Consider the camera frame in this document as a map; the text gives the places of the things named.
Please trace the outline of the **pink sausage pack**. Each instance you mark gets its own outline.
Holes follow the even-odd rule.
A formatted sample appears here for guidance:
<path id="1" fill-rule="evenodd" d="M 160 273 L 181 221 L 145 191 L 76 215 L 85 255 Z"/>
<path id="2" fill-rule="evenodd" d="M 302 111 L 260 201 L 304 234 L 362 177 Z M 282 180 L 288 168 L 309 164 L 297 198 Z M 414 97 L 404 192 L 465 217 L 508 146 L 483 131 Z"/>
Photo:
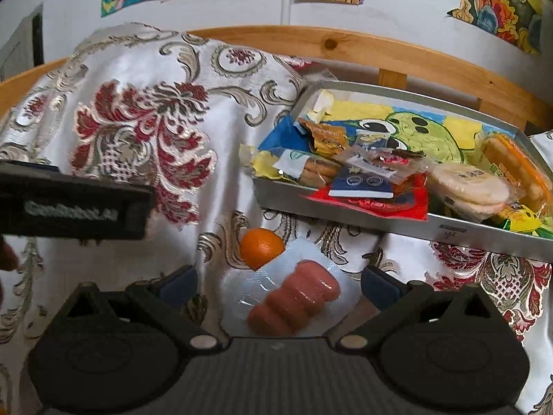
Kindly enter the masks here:
<path id="1" fill-rule="evenodd" d="M 361 298 L 361 287 L 305 238 L 257 271 L 226 278 L 220 325 L 230 336 L 320 336 Z"/>

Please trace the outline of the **red spicy snack packet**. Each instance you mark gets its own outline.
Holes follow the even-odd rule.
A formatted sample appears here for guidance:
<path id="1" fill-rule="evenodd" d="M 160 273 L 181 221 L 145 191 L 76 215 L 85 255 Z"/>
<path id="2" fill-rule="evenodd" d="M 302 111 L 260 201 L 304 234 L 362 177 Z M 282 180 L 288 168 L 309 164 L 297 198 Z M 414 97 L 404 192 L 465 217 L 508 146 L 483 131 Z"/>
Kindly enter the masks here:
<path id="1" fill-rule="evenodd" d="M 428 219 L 427 176 L 414 174 L 400 185 L 393 185 L 391 199 L 332 197 L 326 186 L 306 196 L 309 201 L 350 209 L 377 218 L 426 221 Z"/>

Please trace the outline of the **orange mandarin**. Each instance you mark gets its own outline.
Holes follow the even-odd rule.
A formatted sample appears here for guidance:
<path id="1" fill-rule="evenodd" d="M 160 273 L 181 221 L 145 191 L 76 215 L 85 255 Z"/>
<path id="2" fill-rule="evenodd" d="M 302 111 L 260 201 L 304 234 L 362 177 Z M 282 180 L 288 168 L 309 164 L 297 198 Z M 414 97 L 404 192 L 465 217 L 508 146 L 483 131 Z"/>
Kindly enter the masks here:
<path id="1" fill-rule="evenodd" d="M 271 230 L 248 230 L 240 242 L 240 255 L 249 269 L 257 271 L 285 251 L 282 239 Z"/>

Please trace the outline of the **round rice cracker pack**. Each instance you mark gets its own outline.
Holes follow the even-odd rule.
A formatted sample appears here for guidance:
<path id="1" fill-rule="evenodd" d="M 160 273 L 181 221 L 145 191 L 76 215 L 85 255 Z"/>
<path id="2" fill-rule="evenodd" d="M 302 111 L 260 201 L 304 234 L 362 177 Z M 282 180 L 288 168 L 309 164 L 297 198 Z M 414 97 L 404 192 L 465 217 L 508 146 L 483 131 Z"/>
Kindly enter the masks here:
<path id="1" fill-rule="evenodd" d="M 428 189 L 464 219 L 482 222 L 518 200 L 515 186 L 499 176 L 462 163 L 437 163 L 428 168 Z"/>

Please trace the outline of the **dark blue calcium bar packet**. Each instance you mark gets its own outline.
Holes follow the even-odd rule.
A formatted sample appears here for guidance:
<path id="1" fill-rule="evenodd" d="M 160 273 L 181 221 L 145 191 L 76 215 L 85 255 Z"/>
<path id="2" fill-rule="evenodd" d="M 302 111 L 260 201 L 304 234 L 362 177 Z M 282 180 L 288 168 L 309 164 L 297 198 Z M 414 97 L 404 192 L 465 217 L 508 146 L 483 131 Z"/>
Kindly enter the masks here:
<path id="1" fill-rule="evenodd" d="M 386 147 L 389 137 L 389 134 L 362 132 L 357 134 L 351 147 L 359 145 L 366 150 Z M 341 169 L 330 186 L 332 197 L 376 199 L 391 199 L 394 197 L 393 184 L 387 179 L 374 173 L 363 173 L 359 169 L 337 163 L 341 165 Z"/>

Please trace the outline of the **clear packet dark dried snack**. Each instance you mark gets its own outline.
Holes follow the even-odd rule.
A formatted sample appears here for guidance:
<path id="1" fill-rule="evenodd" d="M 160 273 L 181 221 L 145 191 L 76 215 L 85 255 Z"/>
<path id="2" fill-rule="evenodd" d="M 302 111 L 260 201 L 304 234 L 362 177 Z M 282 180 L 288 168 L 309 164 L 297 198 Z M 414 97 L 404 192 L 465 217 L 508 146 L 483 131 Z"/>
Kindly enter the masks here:
<path id="1" fill-rule="evenodd" d="M 419 153 L 388 148 L 366 150 L 359 145 L 336 155 L 334 160 L 363 173 L 379 175 L 395 185 L 415 174 L 426 173 L 432 165 L 429 158 Z"/>

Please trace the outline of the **yellow green snack packet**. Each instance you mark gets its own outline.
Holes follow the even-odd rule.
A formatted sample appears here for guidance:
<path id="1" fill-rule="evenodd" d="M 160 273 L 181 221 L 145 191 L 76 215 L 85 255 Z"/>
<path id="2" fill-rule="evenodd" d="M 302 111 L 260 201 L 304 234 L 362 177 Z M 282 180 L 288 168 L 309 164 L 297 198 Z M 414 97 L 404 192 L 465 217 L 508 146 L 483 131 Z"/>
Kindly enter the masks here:
<path id="1" fill-rule="evenodd" d="M 552 238 L 552 217 L 539 217 L 524 204 L 512 202 L 495 214 L 492 221 L 503 230 L 523 233 L 535 237 Z"/>

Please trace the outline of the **green label biscuit pack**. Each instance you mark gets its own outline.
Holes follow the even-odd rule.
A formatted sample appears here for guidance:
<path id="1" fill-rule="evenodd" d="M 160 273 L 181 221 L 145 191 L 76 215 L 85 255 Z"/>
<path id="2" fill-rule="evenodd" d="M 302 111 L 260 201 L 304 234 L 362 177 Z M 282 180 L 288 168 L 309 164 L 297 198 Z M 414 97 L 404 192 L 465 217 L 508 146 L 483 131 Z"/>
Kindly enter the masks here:
<path id="1" fill-rule="evenodd" d="M 323 188 L 337 177 L 341 166 L 327 158 L 299 150 L 284 149 L 274 168 L 282 177 L 310 188 Z"/>

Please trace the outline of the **gold foil snack packet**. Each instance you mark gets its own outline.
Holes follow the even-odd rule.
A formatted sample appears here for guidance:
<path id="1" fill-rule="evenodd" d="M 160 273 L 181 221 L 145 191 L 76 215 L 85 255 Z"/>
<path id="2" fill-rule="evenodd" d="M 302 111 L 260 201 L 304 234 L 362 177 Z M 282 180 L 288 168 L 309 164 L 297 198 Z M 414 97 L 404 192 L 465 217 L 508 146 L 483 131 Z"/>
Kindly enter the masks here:
<path id="1" fill-rule="evenodd" d="M 332 124 L 314 123 L 300 119 L 299 124 L 311 136 L 313 152 L 318 156 L 333 158 L 350 147 L 346 128 Z"/>

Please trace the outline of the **orange cake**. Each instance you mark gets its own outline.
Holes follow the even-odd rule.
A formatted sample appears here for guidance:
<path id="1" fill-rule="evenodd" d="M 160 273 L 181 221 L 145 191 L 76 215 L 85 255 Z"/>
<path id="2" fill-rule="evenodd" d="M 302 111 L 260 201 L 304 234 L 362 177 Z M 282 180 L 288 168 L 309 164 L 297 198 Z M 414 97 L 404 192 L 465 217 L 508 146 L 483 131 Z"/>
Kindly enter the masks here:
<path id="1" fill-rule="evenodd" d="M 520 202 L 544 218 L 552 205 L 552 182 L 542 169 L 510 137 L 488 134 L 480 141 L 482 156 L 511 185 L 524 194 Z"/>

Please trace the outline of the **floral satin sofa cover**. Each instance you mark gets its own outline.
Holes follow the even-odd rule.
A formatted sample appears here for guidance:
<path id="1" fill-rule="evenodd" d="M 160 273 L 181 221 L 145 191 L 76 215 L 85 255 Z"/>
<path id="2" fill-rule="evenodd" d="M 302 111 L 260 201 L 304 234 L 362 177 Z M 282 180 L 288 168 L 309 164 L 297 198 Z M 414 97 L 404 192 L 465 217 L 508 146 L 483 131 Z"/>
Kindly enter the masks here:
<path id="1" fill-rule="evenodd" d="M 239 240 L 262 227 L 304 237 L 350 277 L 369 263 L 435 288 L 482 286 L 531 359 L 518 407 L 552 410 L 552 264 L 351 225 L 263 211 L 238 151 L 280 123 L 317 60 L 269 54 L 213 38 L 120 25 L 83 41 L 66 61 L 32 76 L 2 114 L 1 156 L 63 173 L 151 185 L 153 229 L 143 242 L 8 239 L 1 270 L 1 410 L 34 414 L 25 359 L 70 292 L 154 281 L 192 265 L 200 286 L 184 315 L 216 329 L 216 294 L 245 265 Z"/>

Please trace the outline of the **grey tray with cartoon drawing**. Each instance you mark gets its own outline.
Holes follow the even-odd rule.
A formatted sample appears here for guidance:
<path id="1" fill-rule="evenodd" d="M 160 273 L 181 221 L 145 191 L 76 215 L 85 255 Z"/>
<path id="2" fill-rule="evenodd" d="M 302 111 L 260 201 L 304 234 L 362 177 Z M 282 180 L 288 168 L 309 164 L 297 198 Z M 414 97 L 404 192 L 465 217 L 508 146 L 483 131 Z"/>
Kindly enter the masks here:
<path id="1" fill-rule="evenodd" d="M 323 81 L 239 154 L 266 209 L 552 258 L 551 170 L 520 129 L 479 111 Z"/>

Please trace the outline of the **torn flower poster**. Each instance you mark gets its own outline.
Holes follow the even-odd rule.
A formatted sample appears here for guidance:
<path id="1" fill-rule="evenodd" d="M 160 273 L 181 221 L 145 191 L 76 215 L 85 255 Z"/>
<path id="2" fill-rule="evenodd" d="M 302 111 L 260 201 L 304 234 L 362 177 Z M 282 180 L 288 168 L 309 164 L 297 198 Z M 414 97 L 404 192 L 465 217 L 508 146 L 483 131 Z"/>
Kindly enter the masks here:
<path id="1" fill-rule="evenodd" d="M 525 53 L 541 53 L 543 0 L 460 0 L 447 15 Z"/>

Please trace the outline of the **wooden sofa frame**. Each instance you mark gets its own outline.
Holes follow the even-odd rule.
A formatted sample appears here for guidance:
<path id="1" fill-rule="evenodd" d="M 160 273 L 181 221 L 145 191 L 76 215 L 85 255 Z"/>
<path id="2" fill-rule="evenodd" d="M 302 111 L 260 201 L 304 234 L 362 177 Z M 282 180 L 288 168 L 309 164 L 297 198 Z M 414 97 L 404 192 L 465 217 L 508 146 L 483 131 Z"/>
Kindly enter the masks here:
<path id="1" fill-rule="evenodd" d="M 478 99 L 478 111 L 522 130 L 552 128 L 552 106 L 503 77 L 448 54 L 391 38 L 293 25 L 248 25 L 194 30 L 192 37 L 379 70 L 378 86 L 405 90 L 409 77 Z"/>

